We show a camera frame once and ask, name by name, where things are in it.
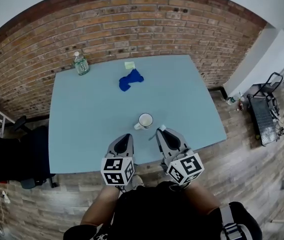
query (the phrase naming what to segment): sticky note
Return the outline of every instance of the sticky note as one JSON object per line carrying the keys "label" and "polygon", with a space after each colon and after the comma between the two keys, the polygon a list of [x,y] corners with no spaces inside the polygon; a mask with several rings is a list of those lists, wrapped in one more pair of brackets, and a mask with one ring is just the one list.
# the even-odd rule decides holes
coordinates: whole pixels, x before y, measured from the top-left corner
{"label": "sticky note", "polygon": [[134,61],[124,62],[124,65],[127,70],[133,70],[136,68]]}

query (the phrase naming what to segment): white mug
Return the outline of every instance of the white mug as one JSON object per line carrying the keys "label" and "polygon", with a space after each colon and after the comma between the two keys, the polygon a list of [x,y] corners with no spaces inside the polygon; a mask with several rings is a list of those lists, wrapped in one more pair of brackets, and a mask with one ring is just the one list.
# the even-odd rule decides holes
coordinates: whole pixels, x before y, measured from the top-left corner
{"label": "white mug", "polygon": [[151,127],[153,123],[153,117],[152,115],[148,113],[143,113],[142,115],[139,116],[138,118],[138,123],[134,125],[134,129],[140,130],[140,129],[148,129]]}

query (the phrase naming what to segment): blue cloth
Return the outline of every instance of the blue cloth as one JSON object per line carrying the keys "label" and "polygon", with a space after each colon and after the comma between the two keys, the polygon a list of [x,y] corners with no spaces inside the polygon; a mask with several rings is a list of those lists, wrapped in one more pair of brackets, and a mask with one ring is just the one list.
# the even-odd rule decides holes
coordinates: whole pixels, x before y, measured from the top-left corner
{"label": "blue cloth", "polygon": [[122,77],[119,80],[119,84],[118,86],[120,87],[120,89],[125,92],[128,89],[130,89],[130,85],[129,83],[135,83],[135,82],[140,82],[142,83],[144,81],[143,76],[140,75],[139,71],[137,71],[137,69],[132,69],[131,73],[128,74],[127,76]]}

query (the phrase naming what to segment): person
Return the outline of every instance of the person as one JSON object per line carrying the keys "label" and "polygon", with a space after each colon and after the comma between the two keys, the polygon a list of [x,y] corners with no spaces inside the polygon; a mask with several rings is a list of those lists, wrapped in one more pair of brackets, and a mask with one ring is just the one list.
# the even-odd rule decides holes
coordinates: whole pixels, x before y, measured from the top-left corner
{"label": "person", "polygon": [[[134,175],[132,187],[119,197],[118,187],[105,186],[80,225],[67,230],[63,240],[221,239],[221,204],[196,180],[184,187],[171,181],[145,187]],[[239,202],[229,206],[234,222],[245,225],[253,240],[261,240],[260,227],[244,206]]]}

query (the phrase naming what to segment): small bottle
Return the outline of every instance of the small bottle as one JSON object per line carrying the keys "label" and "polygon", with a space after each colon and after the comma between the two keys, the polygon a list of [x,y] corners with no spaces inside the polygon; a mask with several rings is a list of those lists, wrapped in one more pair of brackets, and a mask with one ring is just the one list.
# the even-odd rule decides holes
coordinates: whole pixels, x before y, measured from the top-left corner
{"label": "small bottle", "polygon": [[74,53],[74,66],[77,70],[77,73],[82,76],[89,72],[90,66],[87,62],[87,59],[83,56],[83,54],[80,54],[78,51]]}

